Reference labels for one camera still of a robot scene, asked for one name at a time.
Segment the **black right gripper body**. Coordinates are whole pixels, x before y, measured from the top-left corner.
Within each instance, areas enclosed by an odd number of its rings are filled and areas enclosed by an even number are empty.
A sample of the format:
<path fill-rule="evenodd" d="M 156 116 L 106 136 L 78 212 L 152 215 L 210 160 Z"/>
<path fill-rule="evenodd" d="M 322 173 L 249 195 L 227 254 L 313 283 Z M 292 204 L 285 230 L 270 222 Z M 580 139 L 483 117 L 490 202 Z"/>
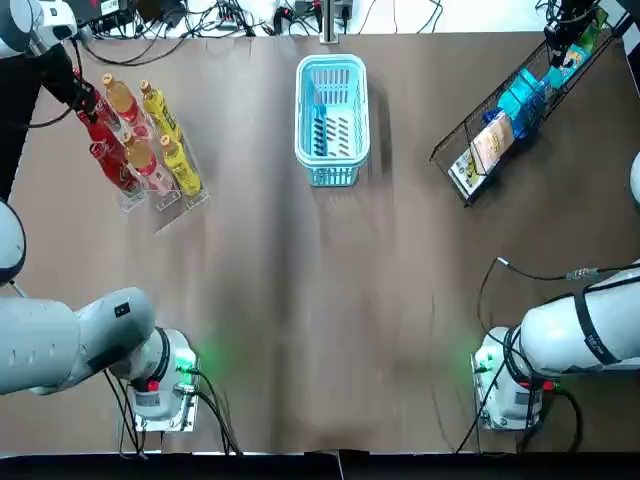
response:
<path fill-rule="evenodd" d="M 595 18 L 598 4 L 595 0 L 544 1 L 546 29 L 585 29 Z"/>

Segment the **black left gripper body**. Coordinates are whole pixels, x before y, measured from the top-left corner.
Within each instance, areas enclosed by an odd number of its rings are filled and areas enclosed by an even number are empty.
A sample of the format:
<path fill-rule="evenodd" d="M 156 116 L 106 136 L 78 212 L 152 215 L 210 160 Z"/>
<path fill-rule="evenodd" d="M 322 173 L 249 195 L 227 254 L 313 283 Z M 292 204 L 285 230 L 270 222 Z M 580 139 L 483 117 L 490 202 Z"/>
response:
<path fill-rule="evenodd" d="M 84 79 L 80 65 L 72 66 L 61 44 L 35 58 L 42 85 L 62 104 L 72 110 L 93 113 L 97 104 L 95 87 Z"/>

